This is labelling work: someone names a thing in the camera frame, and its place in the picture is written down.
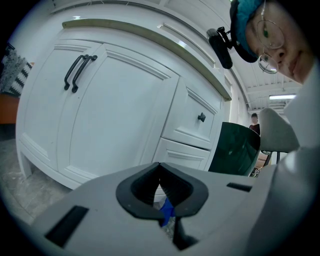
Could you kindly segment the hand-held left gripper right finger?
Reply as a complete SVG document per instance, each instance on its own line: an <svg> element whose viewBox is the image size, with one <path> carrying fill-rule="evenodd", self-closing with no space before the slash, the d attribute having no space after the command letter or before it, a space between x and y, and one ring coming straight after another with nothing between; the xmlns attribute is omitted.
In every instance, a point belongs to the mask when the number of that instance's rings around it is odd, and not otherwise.
<svg viewBox="0 0 320 256"><path fill-rule="evenodd" d="M159 241L161 256L253 256L250 210L254 180L159 164L161 185L176 214L172 241Z"/></svg>

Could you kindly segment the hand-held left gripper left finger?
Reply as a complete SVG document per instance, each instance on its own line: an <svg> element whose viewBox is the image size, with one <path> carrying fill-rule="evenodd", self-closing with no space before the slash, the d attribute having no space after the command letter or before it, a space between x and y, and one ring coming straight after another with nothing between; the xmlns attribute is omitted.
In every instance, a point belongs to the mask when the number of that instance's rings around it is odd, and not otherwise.
<svg viewBox="0 0 320 256"><path fill-rule="evenodd" d="M158 163L94 178L44 212L44 236L76 256L171 256L153 207Z"/></svg>

